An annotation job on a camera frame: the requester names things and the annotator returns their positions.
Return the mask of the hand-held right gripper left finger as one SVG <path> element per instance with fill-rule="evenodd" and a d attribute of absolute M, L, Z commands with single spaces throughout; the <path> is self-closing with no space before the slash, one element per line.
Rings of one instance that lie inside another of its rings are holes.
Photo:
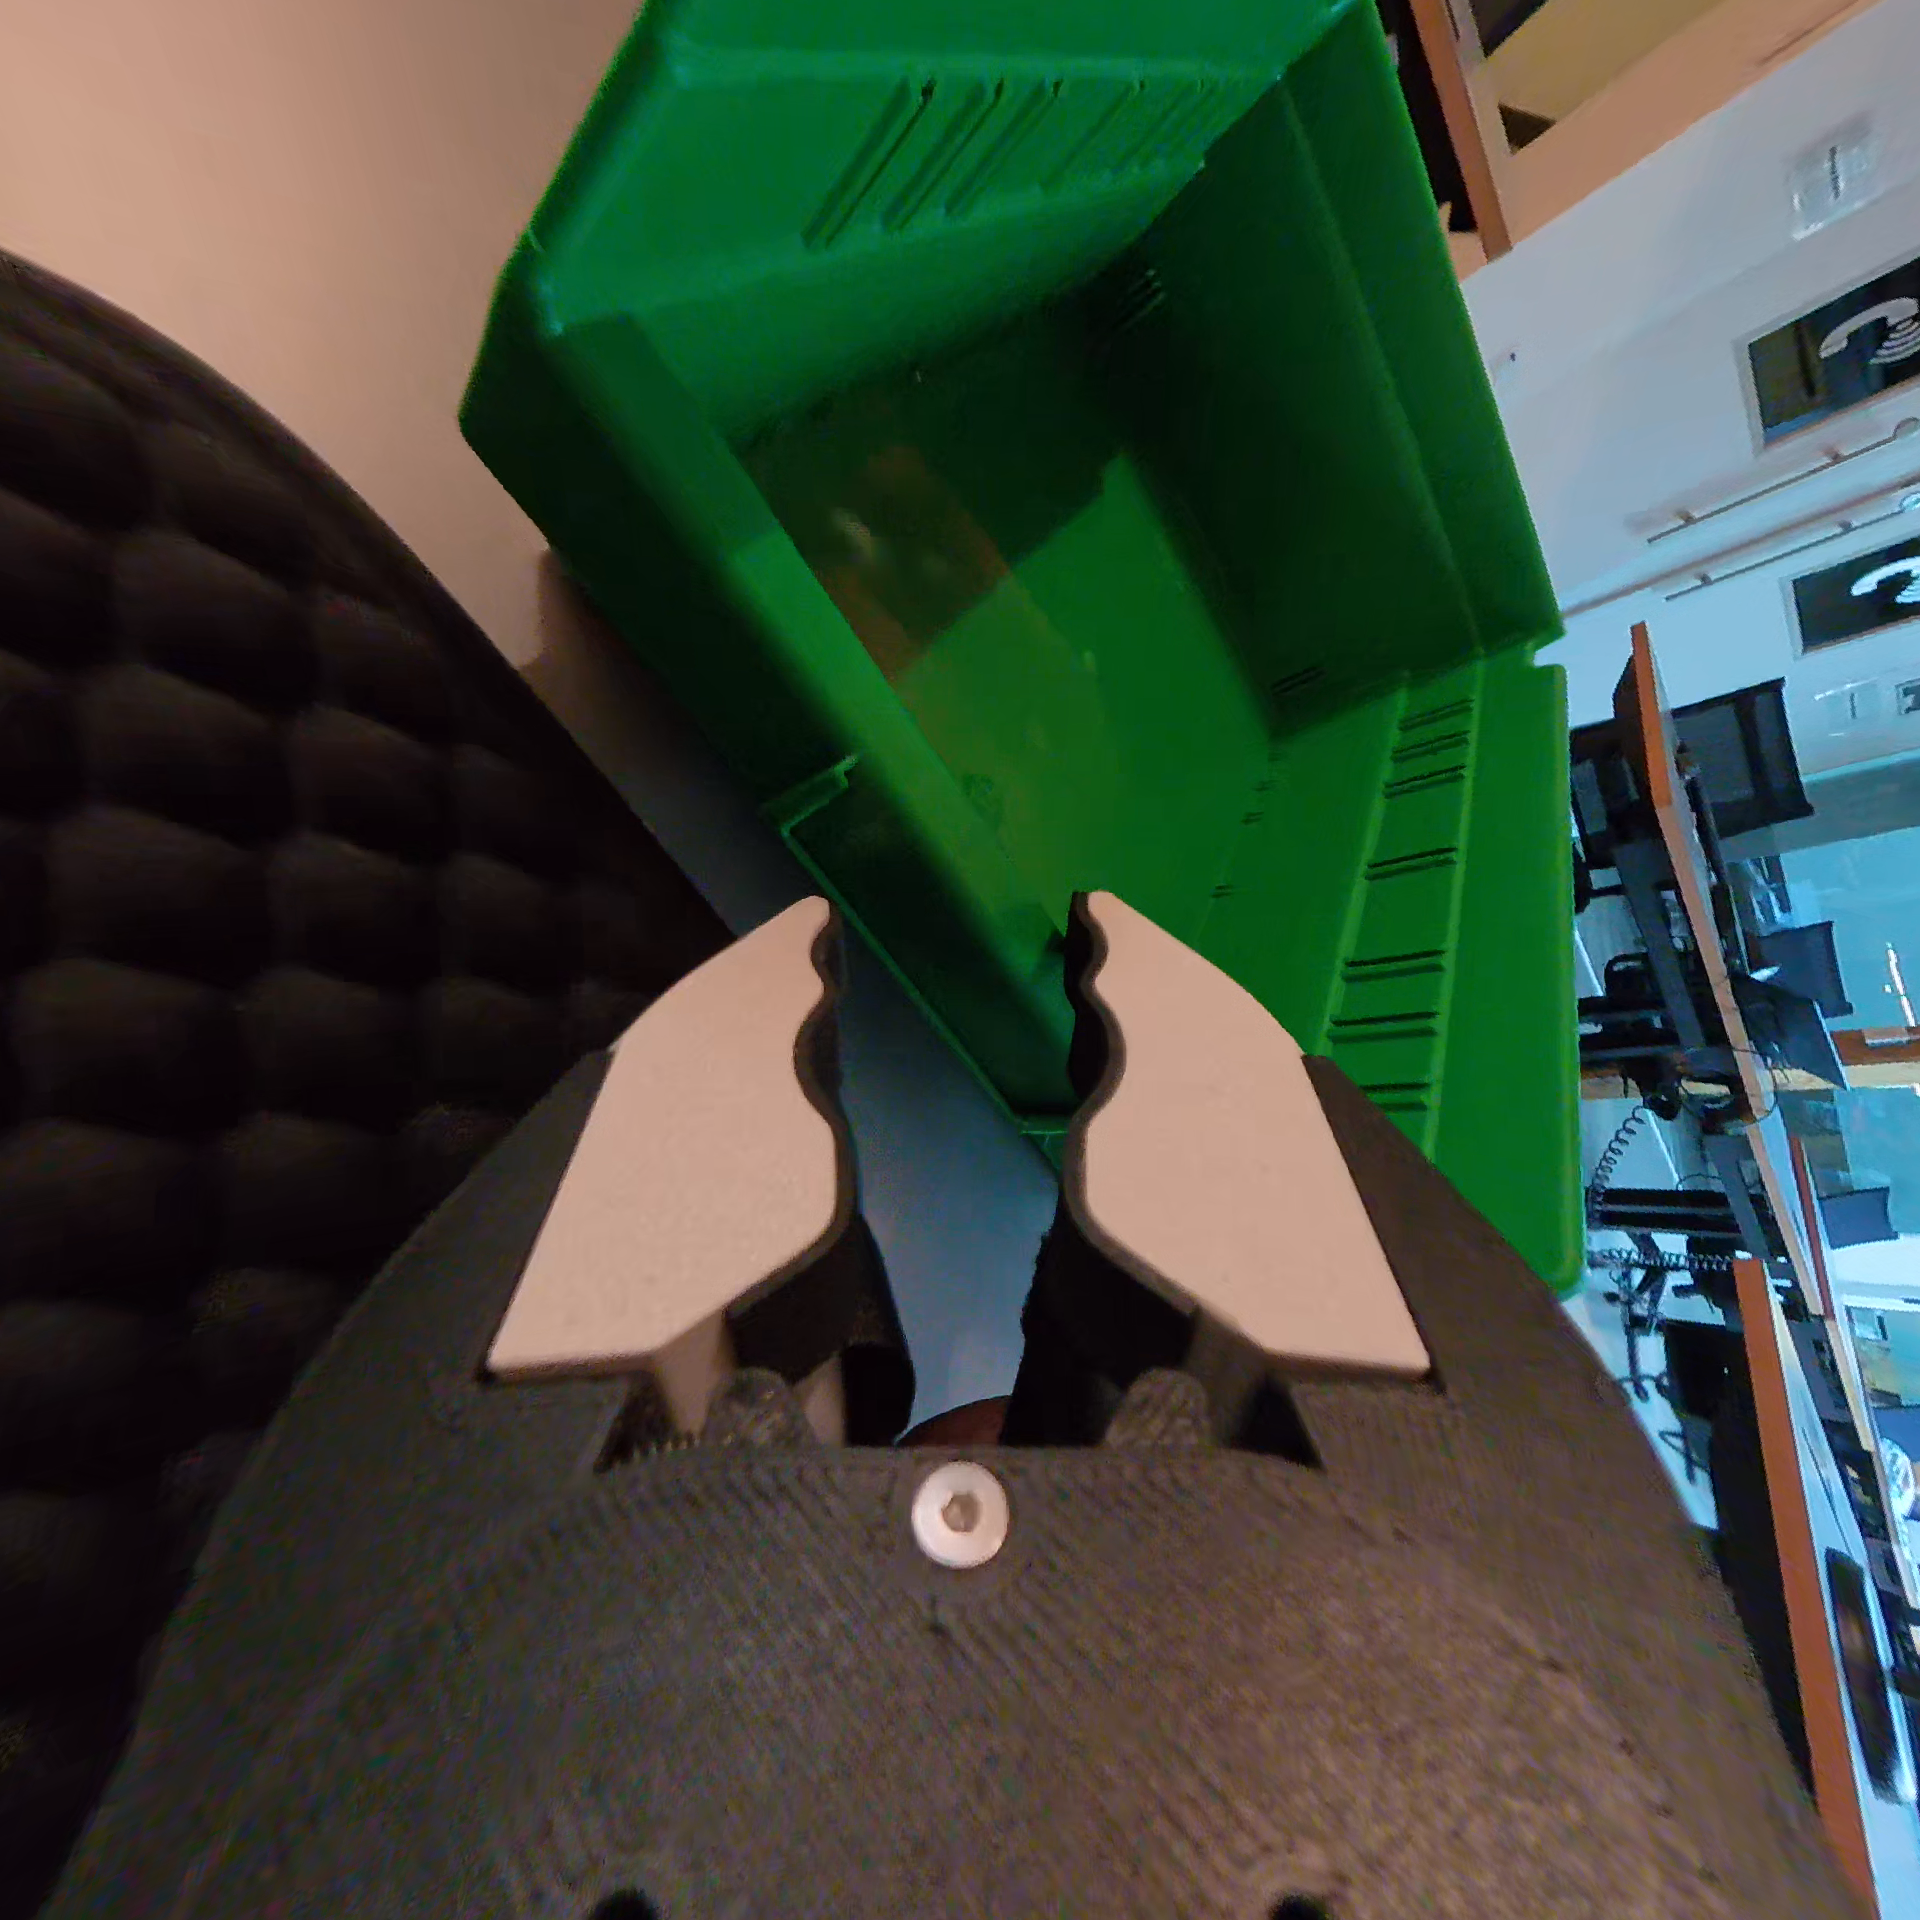
<path fill-rule="evenodd" d="M 639 1378 L 679 1427 L 738 1368 L 818 1378 L 844 1311 L 775 1311 L 852 1226 L 838 917 L 807 897 L 617 1048 L 484 1345 L 489 1380 Z"/>

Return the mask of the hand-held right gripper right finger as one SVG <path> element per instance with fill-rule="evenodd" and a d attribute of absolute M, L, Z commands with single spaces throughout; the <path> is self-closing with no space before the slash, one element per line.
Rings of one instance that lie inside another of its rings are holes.
<path fill-rule="evenodd" d="M 1111 890 L 1072 897 L 1072 1251 L 1145 1289 L 1175 1353 L 1214 1333 L 1294 1378 L 1427 1380 L 1434 1357 L 1303 1048 Z"/>

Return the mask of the wooden office desk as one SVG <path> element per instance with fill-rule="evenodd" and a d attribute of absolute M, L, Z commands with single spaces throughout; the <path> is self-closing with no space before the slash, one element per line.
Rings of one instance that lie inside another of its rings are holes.
<path fill-rule="evenodd" d="M 1835 1339 L 1788 1314 L 1755 1257 L 1712 1274 L 1712 1314 L 1659 1320 L 1673 1456 L 1712 1508 L 1772 1722 L 1864 1914 L 1920 1914 L 1913 1606 L 1896 1592 L 1875 1435 L 1842 1424 Z"/>
<path fill-rule="evenodd" d="M 1659 1118 L 1708 1141 L 1748 1132 L 1798 1093 L 1835 1093 L 1842 1060 L 1813 962 L 1755 927 L 1738 858 L 1673 740 L 1673 699 L 1644 623 L 1615 714 L 1568 734 L 1571 904 L 1620 903 L 1635 949 L 1579 1001 L 1579 1065 L 1615 1072 Z"/>

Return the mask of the black egg crate foam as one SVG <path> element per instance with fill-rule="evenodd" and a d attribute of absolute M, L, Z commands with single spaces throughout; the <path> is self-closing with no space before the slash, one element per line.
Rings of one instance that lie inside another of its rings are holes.
<path fill-rule="evenodd" d="M 6 1783 L 108 1767 L 229 1477 L 723 919 L 270 415 L 6 260 Z"/>

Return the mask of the black office chair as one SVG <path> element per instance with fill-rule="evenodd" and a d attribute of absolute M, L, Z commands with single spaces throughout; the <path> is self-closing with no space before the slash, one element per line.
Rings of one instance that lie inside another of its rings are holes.
<path fill-rule="evenodd" d="M 1808 824 L 1816 805 L 1785 717 L 1785 679 L 1673 708 L 1673 740 L 1712 805 L 1718 838 Z"/>

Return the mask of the dark door window phone icon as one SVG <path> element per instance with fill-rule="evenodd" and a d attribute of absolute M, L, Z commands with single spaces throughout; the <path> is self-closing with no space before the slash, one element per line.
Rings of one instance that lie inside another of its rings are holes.
<path fill-rule="evenodd" d="M 1900 536 L 1798 573 L 1788 615 L 1808 658 L 1920 623 L 1920 542 Z"/>
<path fill-rule="evenodd" d="M 1920 372 L 1920 298 L 1846 293 L 1746 349 L 1757 447 L 1875 402 Z"/>

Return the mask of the small wall sign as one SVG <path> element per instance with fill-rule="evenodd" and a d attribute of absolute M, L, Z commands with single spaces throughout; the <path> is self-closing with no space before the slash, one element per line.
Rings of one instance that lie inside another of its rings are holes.
<path fill-rule="evenodd" d="M 1877 132 L 1866 121 L 1846 121 L 1813 139 L 1785 172 L 1788 239 L 1813 239 L 1875 202 L 1875 172 Z"/>

